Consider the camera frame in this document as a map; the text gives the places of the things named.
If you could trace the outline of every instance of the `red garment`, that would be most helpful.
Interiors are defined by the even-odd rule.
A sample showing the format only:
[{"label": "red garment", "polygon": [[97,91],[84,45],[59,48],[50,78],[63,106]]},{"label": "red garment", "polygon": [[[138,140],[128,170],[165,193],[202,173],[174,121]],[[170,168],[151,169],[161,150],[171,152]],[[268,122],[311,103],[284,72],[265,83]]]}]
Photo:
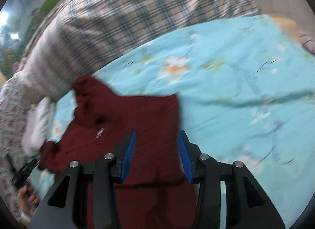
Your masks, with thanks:
[{"label": "red garment", "polygon": [[[71,161],[93,162],[136,132],[127,179],[115,186],[122,229],[191,228],[196,210],[194,187],[180,169],[177,150],[179,107],[168,97],[120,97],[91,76],[73,83],[78,107],[62,139],[41,148],[41,169],[62,172]],[[104,128],[100,137],[97,132]],[[92,185],[88,224],[93,227]]]}]

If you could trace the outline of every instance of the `floral bedsheet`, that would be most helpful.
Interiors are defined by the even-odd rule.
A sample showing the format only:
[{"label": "floral bedsheet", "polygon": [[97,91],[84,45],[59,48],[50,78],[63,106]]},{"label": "floral bedsheet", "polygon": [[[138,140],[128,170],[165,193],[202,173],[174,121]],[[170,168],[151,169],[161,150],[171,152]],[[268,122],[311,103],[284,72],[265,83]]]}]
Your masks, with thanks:
[{"label": "floral bedsheet", "polygon": [[[94,76],[121,95],[177,93],[190,141],[218,161],[243,161],[287,228],[311,199],[315,58],[268,16],[175,30]],[[57,103],[52,140],[61,138],[75,106],[71,91]]]}]

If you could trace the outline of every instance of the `blue fabric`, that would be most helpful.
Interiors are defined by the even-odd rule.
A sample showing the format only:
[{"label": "blue fabric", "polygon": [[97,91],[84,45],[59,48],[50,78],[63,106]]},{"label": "blue fabric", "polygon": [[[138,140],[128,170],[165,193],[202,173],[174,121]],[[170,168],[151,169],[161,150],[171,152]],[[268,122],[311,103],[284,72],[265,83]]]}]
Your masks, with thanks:
[{"label": "blue fabric", "polygon": [[[243,161],[288,228],[315,191],[314,62],[268,16],[254,16],[175,30],[94,76],[120,95],[177,93],[190,141],[218,161]],[[70,91],[52,140],[74,108]]]}]

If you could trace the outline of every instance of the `folded clothing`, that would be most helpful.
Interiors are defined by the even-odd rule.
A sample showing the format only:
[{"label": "folded clothing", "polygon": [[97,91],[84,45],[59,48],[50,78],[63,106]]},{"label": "folded clothing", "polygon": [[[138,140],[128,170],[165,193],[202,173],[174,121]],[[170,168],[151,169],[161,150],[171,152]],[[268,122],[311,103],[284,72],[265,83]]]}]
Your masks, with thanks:
[{"label": "folded clothing", "polygon": [[53,110],[53,104],[46,97],[37,106],[32,104],[31,109],[27,112],[27,124],[21,142],[27,156],[36,155],[47,140]]},{"label": "folded clothing", "polygon": [[[196,195],[179,166],[176,95],[119,97],[87,75],[79,77],[72,86],[78,104],[74,119],[58,143],[46,142],[41,147],[39,168],[58,174],[73,160],[82,164],[93,162],[111,152],[125,140],[129,130],[134,130],[136,149],[129,175],[122,185],[115,186],[122,228],[190,228]],[[100,129],[104,130],[96,138]],[[90,229],[93,228],[91,195],[89,191]],[[134,212],[139,219],[130,223]]]}]

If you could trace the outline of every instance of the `silver bolt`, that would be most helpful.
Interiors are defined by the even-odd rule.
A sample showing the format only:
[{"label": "silver bolt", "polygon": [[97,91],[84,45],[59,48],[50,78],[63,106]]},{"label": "silver bolt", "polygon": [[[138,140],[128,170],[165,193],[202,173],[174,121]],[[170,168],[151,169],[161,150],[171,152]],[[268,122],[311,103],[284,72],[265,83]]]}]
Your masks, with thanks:
[{"label": "silver bolt", "polygon": [[200,154],[199,157],[200,157],[200,159],[202,159],[202,160],[204,160],[204,161],[207,160],[207,159],[209,159],[209,155],[207,155],[207,154],[205,154],[205,153]]},{"label": "silver bolt", "polygon": [[235,162],[235,166],[238,167],[238,168],[241,168],[244,166],[244,163],[242,163],[241,161],[236,161]]},{"label": "silver bolt", "polygon": [[111,160],[112,158],[114,158],[114,155],[112,153],[107,153],[104,155],[104,158],[107,160]]},{"label": "silver bolt", "polygon": [[70,167],[72,167],[72,168],[75,168],[75,167],[77,167],[79,165],[79,162],[78,161],[72,161],[72,162],[70,162]]}]

